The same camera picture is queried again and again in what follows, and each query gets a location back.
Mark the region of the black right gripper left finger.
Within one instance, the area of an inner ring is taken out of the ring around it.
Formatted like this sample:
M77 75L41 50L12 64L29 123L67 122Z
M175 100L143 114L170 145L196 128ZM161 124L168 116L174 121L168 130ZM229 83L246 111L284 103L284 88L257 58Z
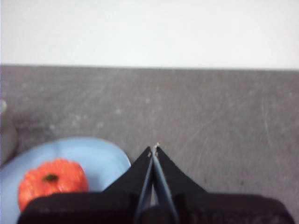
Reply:
M20 224L133 224L148 203L152 151L147 147L131 167L103 191L55 193L31 201Z

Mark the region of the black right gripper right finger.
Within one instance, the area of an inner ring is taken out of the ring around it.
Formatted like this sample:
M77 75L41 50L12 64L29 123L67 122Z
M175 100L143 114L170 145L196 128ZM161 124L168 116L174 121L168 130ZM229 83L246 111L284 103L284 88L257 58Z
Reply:
M166 187L171 211L181 224L291 224L287 208L256 194L213 193L205 190L155 147L157 173Z

